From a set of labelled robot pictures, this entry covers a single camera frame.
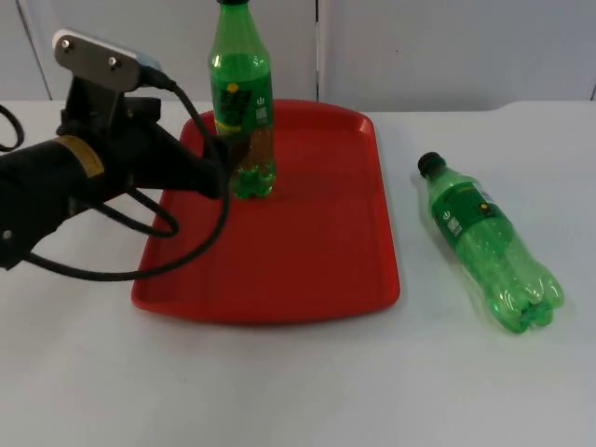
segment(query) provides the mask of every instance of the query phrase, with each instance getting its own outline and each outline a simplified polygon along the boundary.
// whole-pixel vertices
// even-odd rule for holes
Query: red plastic tray
[[[213,129],[213,115],[203,115]],[[225,323],[342,318],[396,302],[400,282],[373,123],[316,102],[276,101],[278,180],[266,199],[233,200],[223,234],[204,255],[136,281],[140,308]],[[202,152],[194,125],[181,141]],[[140,268],[188,252],[209,233],[219,202],[165,192],[180,222],[173,239],[149,238]]]

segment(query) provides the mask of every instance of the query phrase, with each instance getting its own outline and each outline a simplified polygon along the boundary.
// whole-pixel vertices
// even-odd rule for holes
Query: bottle label
[[[491,197],[472,182],[449,188],[435,201],[431,210],[433,219],[452,248],[474,224],[495,217],[505,218]]]
[[[212,77],[211,93],[219,134],[249,134],[273,124],[271,74],[246,82],[223,82]]]

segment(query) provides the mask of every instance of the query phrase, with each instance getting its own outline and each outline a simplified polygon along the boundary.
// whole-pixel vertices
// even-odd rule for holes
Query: green plastic bottle
[[[251,149],[232,176],[230,189],[239,198],[264,197],[276,178],[271,59],[249,0],[218,2],[221,12],[210,53],[215,124],[219,134],[251,136]]]
[[[427,179],[434,221],[496,319],[515,333],[550,324],[564,300],[559,282],[532,257],[478,181],[447,168],[436,153],[422,156],[418,168]]]

